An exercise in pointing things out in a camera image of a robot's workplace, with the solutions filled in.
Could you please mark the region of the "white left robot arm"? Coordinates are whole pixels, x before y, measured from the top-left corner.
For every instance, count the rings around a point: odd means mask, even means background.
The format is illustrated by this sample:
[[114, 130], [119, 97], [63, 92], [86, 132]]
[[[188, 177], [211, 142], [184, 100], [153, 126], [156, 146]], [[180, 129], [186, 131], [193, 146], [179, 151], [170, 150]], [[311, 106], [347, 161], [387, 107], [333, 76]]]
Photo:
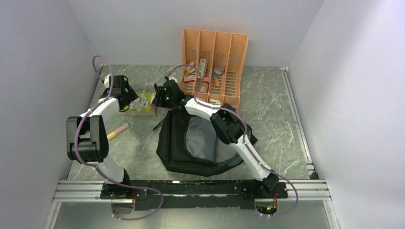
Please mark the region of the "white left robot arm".
[[[113, 85], [109, 84], [110, 79], [113, 79]], [[138, 95], [124, 75], [108, 75], [103, 83], [105, 90], [96, 105], [66, 120], [67, 156], [102, 173], [105, 183], [114, 184], [113, 192], [119, 198], [127, 198], [132, 192], [132, 184], [127, 171], [109, 155], [105, 123], [135, 101]]]

